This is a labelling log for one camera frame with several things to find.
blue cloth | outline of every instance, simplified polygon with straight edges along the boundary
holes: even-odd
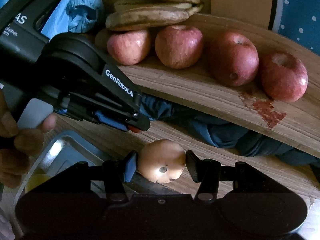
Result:
[[[0,7],[9,0],[0,0]],[[85,33],[103,19],[102,0],[62,0],[44,25],[41,33],[52,39],[68,31]]]
[[[320,0],[283,0],[279,34],[320,55]]]
[[[290,165],[313,164],[320,168],[320,159],[310,154],[242,126],[161,98],[144,95],[140,113],[152,121],[180,125],[209,145],[236,148],[242,156],[275,155]]]
[[[9,0],[0,0],[0,7],[8,1]],[[62,0],[44,25],[41,33],[49,39],[52,39],[59,33],[68,32],[69,17],[66,13],[66,7],[69,1],[70,0]]]
[[[69,16],[68,30],[72,33],[86,33],[104,20],[102,0],[70,0],[66,13]]]

dark blue fabric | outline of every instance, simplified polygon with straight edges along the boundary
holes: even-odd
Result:
[[[140,112],[152,121],[177,124],[209,145],[236,148],[242,156],[275,155],[290,165],[312,164],[320,168],[320,159],[310,154],[242,126],[161,98],[144,95]]]

wooden cutting board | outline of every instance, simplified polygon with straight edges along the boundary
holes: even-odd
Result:
[[[300,58],[309,76],[305,95],[294,103],[272,101],[255,84],[229,88],[206,71],[203,57],[184,70],[165,67],[155,55],[134,66],[120,69],[145,93],[247,127],[302,151],[320,157],[320,57],[295,42],[250,24],[210,15],[193,15],[184,22],[199,28],[206,40],[233,29],[248,37],[260,56],[287,51]]]
[[[211,14],[267,29],[272,0],[211,0]]]

human hand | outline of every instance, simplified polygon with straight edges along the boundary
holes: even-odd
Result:
[[[54,129],[55,124],[55,115],[51,114],[37,129],[19,130],[0,90],[0,137],[15,137],[14,149],[0,149],[0,182],[10,188],[20,185],[22,174],[29,168],[29,156],[41,152],[44,133]]]

apple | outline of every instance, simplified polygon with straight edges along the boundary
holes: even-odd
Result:
[[[308,86],[308,73],[302,61],[285,52],[266,55],[259,76],[267,95],[284,102],[297,101]]]
[[[199,29],[172,25],[156,36],[155,49],[160,61],[167,67],[181,69],[195,64],[203,51],[204,40]]]
[[[96,47],[104,52],[107,52],[107,41],[109,40],[111,34],[107,28],[99,31],[94,39],[94,44]]]
[[[224,85],[241,86],[254,80],[259,56],[254,44],[239,33],[224,32],[208,49],[208,69]]]
[[[148,30],[115,33],[107,42],[109,54],[123,65],[134,65],[150,52],[151,36]]]

